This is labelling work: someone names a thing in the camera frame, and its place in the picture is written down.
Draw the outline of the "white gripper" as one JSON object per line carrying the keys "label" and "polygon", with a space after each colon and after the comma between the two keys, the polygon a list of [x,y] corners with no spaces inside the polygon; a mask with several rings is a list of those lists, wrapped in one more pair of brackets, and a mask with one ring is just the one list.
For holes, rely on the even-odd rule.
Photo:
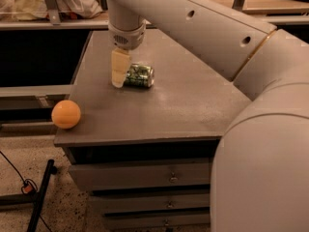
{"label": "white gripper", "polygon": [[116,28],[109,24],[110,37],[115,46],[111,52],[112,84],[116,88],[122,88],[126,80],[126,73],[131,65],[128,50],[136,49],[144,40],[146,22],[143,21],[136,29],[128,31]]}

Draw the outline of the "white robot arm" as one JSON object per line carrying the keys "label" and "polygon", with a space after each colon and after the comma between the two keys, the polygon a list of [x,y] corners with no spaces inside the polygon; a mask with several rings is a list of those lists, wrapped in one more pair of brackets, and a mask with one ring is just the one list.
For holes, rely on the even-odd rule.
{"label": "white robot arm", "polygon": [[309,232],[307,43],[210,0],[107,1],[112,30],[147,19],[251,100],[215,153],[211,232]]}

